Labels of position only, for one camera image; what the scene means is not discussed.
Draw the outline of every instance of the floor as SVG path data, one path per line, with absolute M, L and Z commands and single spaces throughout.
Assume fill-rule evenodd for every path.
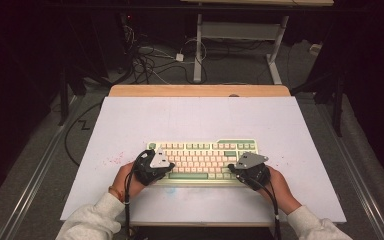
M 273 84 L 264 59 L 272 43 L 205 44 L 204 84 Z M 308 52 L 310 46 L 303 41 L 280 48 L 276 65 L 289 89 L 304 83 L 311 71 L 316 57 Z M 135 74 L 121 84 L 188 84 L 192 80 L 193 65 L 187 63 L 194 60 L 190 49 L 183 49 L 185 63 L 172 63 L 179 49 L 166 45 L 147 44 L 140 52 L 145 62 L 135 62 Z M 144 65 L 148 78 L 141 74 Z M 114 70 L 109 80 L 122 75 L 123 71 Z M 58 234 L 59 217 L 78 170 L 76 163 L 81 163 L 99 114 L 95 105 L 108 94 L 108 89 L 91 79 L 85 79 L 85 86 L 85 96 L 70 95 L 70 116 L 63 126 L 58 126 L 60 105 L 55 99 L 53 111 L 32 134 L 2 185 L 0 239 L 55 239 Z M 338 138 L 330 124 L 331 106 L 316 105 L 312 96 L 301 93 L 296 98 L 347 217 L 339 228 L 353 239 L 384 239 L 384 171 L 354 119 L 352 107 L 345 96 L 343 137 Z M 296 239 L 288 226 L 282 228 L 282 234 L 283 239 Z M 123 234 L 115 239 L 124 239 Z

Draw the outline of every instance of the hand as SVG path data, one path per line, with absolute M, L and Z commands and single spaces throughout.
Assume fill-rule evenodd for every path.
M 118 170 L 117 176 L 115 177 L 112 185 L 117 191 L 119 191 L 122 194 L 123 199 L 120 199 L 121 202 L 124 202 L 124 196 L 125 196 L 124 181 L 127 180 L 126 176 L 130 173 L 130 171 L 132 170 L 132 167 L 133 167 L 133 162 L 120 167 L 120 170 Z M 129 189 L 130 198 L 137 196 L 144 188 L 145 186 L 142 183 L 140 183 L 136 179 L 135 174 L 133 174 L 132 181 L 130 183 L 130 189 Z M 118 198 L 117 193 L 115 193 L 114 191 L 110 190 L 109 193 L 111 193 L 112 195 Z
M 267 190 L 269 190 L 272 195 L 274 189 L 279 208 L 286 215 L 289 215 L 291 212 L 299 208 L 301 206 L 301 203 L 299 203 L 298 200 L 296 200 L 292 195 L 288 183 L 286 182 L 285 177 L 282 175 L 282 173 L 270 166 L 267 166 L 267 168 L 269 168 L 270 170 L 270 181 L 273 185 L 273 188 L 270 186 L 270 183 L 267 184 L 265 187 L 267 188 Z M 259 189 L 257 190 L 257 192 L 260 193 L 269 202 L 271 202 L 270 197 L 263 189 Z

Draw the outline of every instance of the sleeve cuff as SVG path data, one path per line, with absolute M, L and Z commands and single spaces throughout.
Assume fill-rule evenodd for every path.
M 301 206 L 287 216 L 289 225 L 298 236 L 308 229 L 319 228 L 320 220 L 306 207 Z
M 96 210 L 103 215 L 115 219 L 124 210 L 124 205 L 111 193 L 105 193 L 95 204 Z

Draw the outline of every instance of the person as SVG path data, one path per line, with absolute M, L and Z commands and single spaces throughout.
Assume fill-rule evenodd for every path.
M 113 185 L 95 205 L 85 205 L 77 209 L 65 221 L 56 239 L 112 239 L 113 235 L 121 230 L 121 224 L 115 218 L 123 212 L 125 207 L 123 204 L 124 182 L 132 166 L 133 163 L 129 163 L 119 169 Z M 271 174 L 271 185 L 268 184 L 266 188 L 271 193 L 275 189 L 278 207 L 287 215 L 287 221 L 299 239 L 351 239 L 329 219 L 318 219 L 306 206 L 294 198 L 284 176 L 276 169 L 267 167 Z M 130 197 L 134 198 L 144 188 L 145 186 L 133 175 L 129 190 Z M 271 202 L 264 190 L 260 189 L 257 192 Z

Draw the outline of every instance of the gray carpet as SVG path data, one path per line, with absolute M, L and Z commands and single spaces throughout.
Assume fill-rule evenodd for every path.
M 241 44 L 247 48 L 250 42 Z M 207 74 L 205 84 L 221 83 L 248 83 L 248 84 L 272 84 L 270 74 L 267 70 L 264 55 L 270 52 L 271 44 L 263 43 L 253 50 L 232 48 L 229 55 L 225 48 L 217 44 L 209 43 L 207 59 L 204 60 L 204 68 Z M 302 42 L 292 48 L 282 46 L 276 61 L 283 83 L 291 88 L 305 82 L 311 70 L 315 57 L 308 53 L 310 44 Z M 177 52 L 168 47 L 159 46 L 164 51 L 162 55 L 174 56 Z M 169 60 L 152 58 L 155 65 L 162 65 Z M 148 81 L 150 84 L 187 84 L 185 71 L 188 79 L 192 79 L 192 65 L 176 64 L 184 66 L 185 69 L 175 67 L 152 75 Z M 155 73 L 164 70 L 166 67 L 153 69 Z M 119 74 L 112 73 L 114 78 Z M 133 76 L 124 83 L 132 83 Z M 59 122 L 58 99 L 55 100 L 54 109 L 43 123 L 32 134 L 29 143 L 12 168 L 8 178 L 0 189 L 0 231 L 4 229 L 4 236 L 0 239 L 54 239 L 62 225 L 59 221 L 65 200 L 70 192 L 71 184 L 77 173 L 77 166 L 70 160 L 64 147 L 64 137 L 71 123 L 87 111 L 94 104 L 99 104 L 108 90 L 96 85 L 91 80 L 86 80 L 88 87 L 84 97 L 73 98 L 71 104 L 70 119 L 65 128 L 57 126 Z M 373 196 L 384 218 L 384 172 L 380 169 L 367 140 L 356 120 L 353 118 L 352 108 L 346 98 L 344 99 L 344 113 L 342 118 L 343 137 L 338 139 L 332 132 L 329 122 L 330 106 L 314 104 L 312 94 L 299 94 L 297 96 L 299 106 L 304 119 L 308 125 L 311 136 L 326 167 L 335 191 L 340 198 L 341 206 L 347 217 L 347 223 L 339 226 L 353 239 L 384 239 L 384 222 L 376 222 L 367 209 L 370 204 L 365 203 L 365 196 Z M 73 128 L 67 135 L 67 146 L 73 159 L 81 162 L 81 158 L 87 147 L 88 140 L 93 130 L 94 123 L 99 114 L 99 107 L 94 107 L 80 119 L 86 120 L 83 123 L 74 122 Z M 62 131 L 62 138 L 56 141 L 54 135 Z M 32 176 L 37 176 L 35 171 L 41 166 L 44 154 L 49 153 L 47 148 L 51 142 L 56 142 L 52 154 L 46 155 L 49 164 L 40 168 L 46 174 L 43 179 L 36 180 L 37 192 L 32 191 L 33 201 L 25 208 L 17 207 L 17 202 L 23 194 L 26 186 L 32 186 Z M 359 185 L 355 183 L 353 172 L 350 171 L 350 158 L 358 169 L 362 171 L 363 182 L 368 188 L 363 189 L 363 196 L 360 193 Z M 8 220 L 14 209 L 23 209 L 15 215 L 19 217 L 19 225 L 11 222 L 7 227 Z M 288 226 L 282 228 L 283 239 L 296 239 L 292 229 Z M 123 233 L 117 234 L 116 239 L 124 239 Z

